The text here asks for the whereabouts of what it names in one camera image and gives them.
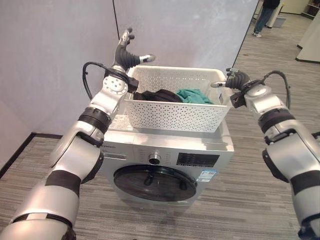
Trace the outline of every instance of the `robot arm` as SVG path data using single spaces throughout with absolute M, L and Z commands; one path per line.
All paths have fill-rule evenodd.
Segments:
M 84 65 L 84 74 L 89 64 L 105 69 L 102 89 L 91 97 L 89 106 L 58 142 L 50 155 L 49 173 L 31 190 L 2 231 L 0 240 L 76 239 L 73 226 L 79 208 L 80 184 L 95 177 L 103 162 L 99 147 L 104 134 L 125 94 L 138 88 L 138 81 L 128 77 L 126 71 L 155 59 L 153 55 L 136 56 L 127 52 L 126 47 L 134 38 L 131 32 L 129 28 L 122 35 L 112 68 L 94 62 Z
M 227 71 L 230 77 L 226 82 L 211 86 L 240 90 L 231 96 L 231 102 L 235 108 L 245 105 L 253 114 L 268 144 L 262 152 L 263 160 L 274 177 L 291 185 L 293 206 L 301 226 L 299 237 L 320 239 L 319 142 L 264 84 L 266 77 L 250 81 L 248 75 L 237 69 Z

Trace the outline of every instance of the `jeans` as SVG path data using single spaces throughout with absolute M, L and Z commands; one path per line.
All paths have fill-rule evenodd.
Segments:
M 261 15 L 259 19 L 256 21 L 256 24 L 253 30 L 256 34 L 262 31 L 262 28 L 264 27 L 264 25 L 267 24 L 273 12 L 274 12 L 274 9 L 272 8 L 268 8 L 268 7 L 262 8 Z

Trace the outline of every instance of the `white laundry basket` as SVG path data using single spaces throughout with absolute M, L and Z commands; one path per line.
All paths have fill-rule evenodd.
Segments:
M 128 75 L 139 81 L 137 92 L 166 89 L 200 89 L 214 104 L 163 101 L 126 101 L 130 124 L 135 128 L 213 133 L 230 109 L 231 91 L 212 88 L 213 82 L 225 81 L 222 71 L 206 68 L 136 66 Z

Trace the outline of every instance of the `washing machine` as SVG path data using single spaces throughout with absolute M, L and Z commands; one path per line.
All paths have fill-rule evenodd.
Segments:
M 122 200 L 190 206 L 234 154 L 225 121 L 214 133 L 133 128 L 117 115 L 101 172 Z

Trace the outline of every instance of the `washing machine door window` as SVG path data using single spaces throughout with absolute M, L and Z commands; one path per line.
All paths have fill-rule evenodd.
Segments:
M 176 202 L 196 194 L 197 182 L 170 167 L 130 165 L 119 168 L 113 176 L 119 189 L 142 199 Z

